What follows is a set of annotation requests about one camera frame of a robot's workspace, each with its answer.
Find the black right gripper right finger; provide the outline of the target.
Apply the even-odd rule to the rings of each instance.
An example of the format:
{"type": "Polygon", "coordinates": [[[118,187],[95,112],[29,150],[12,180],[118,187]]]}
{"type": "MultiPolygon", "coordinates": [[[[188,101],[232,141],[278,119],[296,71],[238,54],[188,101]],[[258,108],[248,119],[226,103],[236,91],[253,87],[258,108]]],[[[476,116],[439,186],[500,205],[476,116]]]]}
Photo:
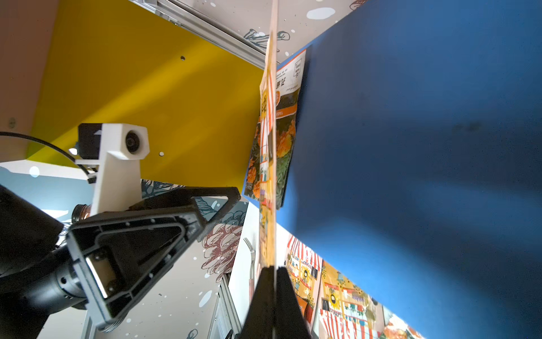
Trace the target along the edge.
{"type": "Polygon", "coordinates": [[[275,330],[279,339],[311,338],[285,267],[277,270],[275,330]]]}

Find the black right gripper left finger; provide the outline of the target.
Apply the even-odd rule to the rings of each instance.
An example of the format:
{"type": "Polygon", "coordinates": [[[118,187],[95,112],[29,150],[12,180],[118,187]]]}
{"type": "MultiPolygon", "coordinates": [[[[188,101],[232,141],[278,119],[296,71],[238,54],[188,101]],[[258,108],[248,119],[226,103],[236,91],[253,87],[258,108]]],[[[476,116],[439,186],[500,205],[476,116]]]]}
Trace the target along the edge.
{"type": "Polygon", "coordinates": [[[272,338],[274,326],[275,269],[263,268],[239,338],[272,338]]]}

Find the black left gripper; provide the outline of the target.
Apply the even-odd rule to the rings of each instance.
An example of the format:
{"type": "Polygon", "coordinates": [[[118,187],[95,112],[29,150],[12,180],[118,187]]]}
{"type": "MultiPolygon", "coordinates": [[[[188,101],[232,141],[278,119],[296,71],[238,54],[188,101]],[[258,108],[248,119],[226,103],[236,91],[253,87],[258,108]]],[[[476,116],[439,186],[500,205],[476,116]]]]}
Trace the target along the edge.
{"type": "Polygon", "coordinates": [[[96,330],[112,332],[240,200],[236,187],[185,186],[76,223],[66,236],[69,258],[54,273],[62,300],[82,304],[96,330]],[[207,219],[203,197],[227,201],[207,219]],[[157,209],[178,207],[193,209],[157,209]]]}

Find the pink storefront seed bag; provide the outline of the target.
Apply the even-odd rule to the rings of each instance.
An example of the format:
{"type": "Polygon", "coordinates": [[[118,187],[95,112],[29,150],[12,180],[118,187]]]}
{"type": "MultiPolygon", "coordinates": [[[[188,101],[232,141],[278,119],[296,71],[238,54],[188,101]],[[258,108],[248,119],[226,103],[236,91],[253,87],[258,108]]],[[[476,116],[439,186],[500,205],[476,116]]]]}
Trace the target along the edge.
{"type": "Polygon", "coordinates": [[[277,34],[279,2],[272,2],[269,39],[265,53],[265,69],[260,84],[260,195],[259,195],[259,264],[261,268],[276,261],[277,207],[277,34]]]}
{"type": "Polygon", "coordinates": [[[287,243],[285,266],[292,281],[301,314],[311,331],[318,305],[323,260],[310,247],[291,235],[287,243]]]}
{"type": "Polygon", "coordinates": [[[322,269],[318,320],[324,338],[378,338],[382,306],[327,261],[322,269]]]}

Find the black orange marigold seed bag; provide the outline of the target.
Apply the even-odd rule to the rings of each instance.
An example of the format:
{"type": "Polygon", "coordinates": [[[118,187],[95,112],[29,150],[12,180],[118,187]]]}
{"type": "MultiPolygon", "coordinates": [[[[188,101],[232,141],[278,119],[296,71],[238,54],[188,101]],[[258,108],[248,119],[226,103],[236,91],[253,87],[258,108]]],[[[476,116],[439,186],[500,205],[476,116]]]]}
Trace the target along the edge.
{"type": "Polygon", "coordinates": [[[385,327],[379,339],[424,339],[424,337],[409,326],[406,322],[392,313],[388,308],[383,308],[385,327]]]}

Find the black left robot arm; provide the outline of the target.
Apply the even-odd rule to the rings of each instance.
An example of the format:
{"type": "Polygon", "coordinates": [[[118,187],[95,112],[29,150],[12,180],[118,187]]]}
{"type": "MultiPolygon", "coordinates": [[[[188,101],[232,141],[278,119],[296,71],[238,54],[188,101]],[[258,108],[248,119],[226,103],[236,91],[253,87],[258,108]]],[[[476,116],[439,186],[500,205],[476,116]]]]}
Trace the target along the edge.
{"type": "Polygon", "coordinates": [[[182,187],[65,229],[2,188],[1,337],[36,338],[70,307],[114,330],[239,200],[235,187],[182,187]]]}

